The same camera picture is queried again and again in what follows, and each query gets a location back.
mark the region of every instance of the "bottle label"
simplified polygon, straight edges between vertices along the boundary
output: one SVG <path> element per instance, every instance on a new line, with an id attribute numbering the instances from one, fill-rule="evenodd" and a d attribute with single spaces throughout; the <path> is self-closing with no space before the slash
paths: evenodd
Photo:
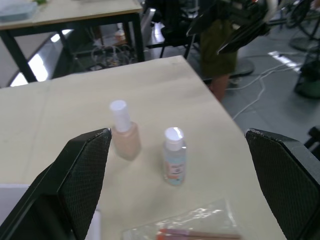
<path id="1" fill-rule="evenodd" d="M 168 159 L 164 162 L 167 180 L 172 185 L 182 184 L 185 178 L 186 160 L 184 157 Z"/>

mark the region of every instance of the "beige nail polish bottle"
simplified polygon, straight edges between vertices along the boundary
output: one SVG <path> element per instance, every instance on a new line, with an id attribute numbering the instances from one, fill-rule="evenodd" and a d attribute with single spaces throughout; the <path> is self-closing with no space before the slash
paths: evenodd
<path id="1" fill-rule="evenodd" d="M 138 125 L 131 121 L 125 101 L 113 101 L 110 110 L 114 118 L 111 133 L 116 153 L 126 160 L 133 160 L 141 151 Z"/>

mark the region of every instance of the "plastic bag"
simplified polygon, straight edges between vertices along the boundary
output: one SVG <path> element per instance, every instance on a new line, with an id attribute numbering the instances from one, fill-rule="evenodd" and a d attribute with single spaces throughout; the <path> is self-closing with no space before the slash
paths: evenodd
<path id="1" fill-rule="evenodd" d="M 123 232 L 122 240 L 156 240 L 160 230 L 166 229 L 212 234 L 239 234 L 228 204 L 221 199 L 175 217 L 127 230 Z"/>

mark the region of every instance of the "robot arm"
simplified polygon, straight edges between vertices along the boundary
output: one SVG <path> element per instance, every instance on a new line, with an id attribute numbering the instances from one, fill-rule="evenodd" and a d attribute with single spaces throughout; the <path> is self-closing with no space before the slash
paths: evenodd
<path id="1" fill-rule="evenodd" d="M 238 29 L 229 36 L 218 53 L 232 53 L 258 36 L 269 33 L 268 21 L 289 0 L 214 0 L 209 9 L 191 23 L 188 36 L 200 34 L 218 20 L 229 20 Z"/>

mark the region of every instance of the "wooden table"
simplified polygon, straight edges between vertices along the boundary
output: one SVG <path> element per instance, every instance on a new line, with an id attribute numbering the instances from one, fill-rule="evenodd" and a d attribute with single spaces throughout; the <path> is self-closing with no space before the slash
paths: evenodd
<path id="1" fill-rule="evenodd" d="M 143 62 L 141 10 L 137 0 L 48 0 L 48 3 L 39 6 L 37 13 L 30 19 L 0 22 L 0 37 L 29 83 L 37 79 L 15 40 L 18 36 L 58 32 L 63 46 L 68 48 L 62 30 L 116 23 L 123 23 L 125 30 L 128 30 L 129 22 L 132 22 L 137 59 Z"/>
<path id="2" fill-rule="evenodd" d="M 285 240 L 259 186 L 243 133 L 181 57 L 0 89 L 0 183 L 30 184 L 68 140 L 111 127 L 109 103 L 124 99 L 138 123 L 134 161 L 111 147 L 100 197 L 102 237 L 225 198 L 244 240 Z M 183 129 L 185 183 L 163 180 L 164 130 Z"/>

